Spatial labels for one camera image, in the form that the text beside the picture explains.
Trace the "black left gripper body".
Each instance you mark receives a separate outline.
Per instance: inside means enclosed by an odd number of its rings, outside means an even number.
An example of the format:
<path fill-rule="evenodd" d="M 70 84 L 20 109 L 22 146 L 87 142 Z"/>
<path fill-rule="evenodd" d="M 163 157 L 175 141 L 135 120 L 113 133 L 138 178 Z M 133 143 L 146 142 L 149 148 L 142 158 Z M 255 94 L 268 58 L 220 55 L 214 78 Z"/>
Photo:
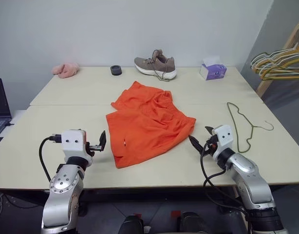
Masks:
<path fill-rule="evenodd" d="M 100 152 L 103 151 L 103 146 L 101 146 L 101 145 L 90 145 L 89 142 L 86 142 L 85 150 L 86 150 L 86 153 L 89 156 L 93 157 L 94 154 L 95 154 L 95 151 L 100 151 Z"/>

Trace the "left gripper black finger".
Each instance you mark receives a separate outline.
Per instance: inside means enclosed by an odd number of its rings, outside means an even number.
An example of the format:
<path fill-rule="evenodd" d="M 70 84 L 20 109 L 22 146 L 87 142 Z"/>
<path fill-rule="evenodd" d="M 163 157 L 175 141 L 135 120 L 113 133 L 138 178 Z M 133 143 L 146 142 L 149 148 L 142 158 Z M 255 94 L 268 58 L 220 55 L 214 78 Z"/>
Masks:
<path fill-rule="evenodd" d="M 106 145 L 106 132 L 103 131 L 100 139 L 99 139 L 99 147 L 100 147 L 100 151 L 104 151 L 105 145 Z"/>

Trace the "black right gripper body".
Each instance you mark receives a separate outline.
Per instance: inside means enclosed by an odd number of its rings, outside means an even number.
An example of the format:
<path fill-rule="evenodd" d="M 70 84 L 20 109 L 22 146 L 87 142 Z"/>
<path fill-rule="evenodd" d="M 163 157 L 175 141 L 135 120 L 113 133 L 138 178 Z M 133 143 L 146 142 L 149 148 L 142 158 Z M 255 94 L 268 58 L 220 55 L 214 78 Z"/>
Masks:
<path fill-rule="evenodd" d="M 211 136 L 205 143 L 202 151 L 201 151 L 201 157 L 204 157 L 206 155 L 211 155 L 213 156 L 214 153 L 216 152 L 218 145 L 218 137 L 217 135 Z"/>

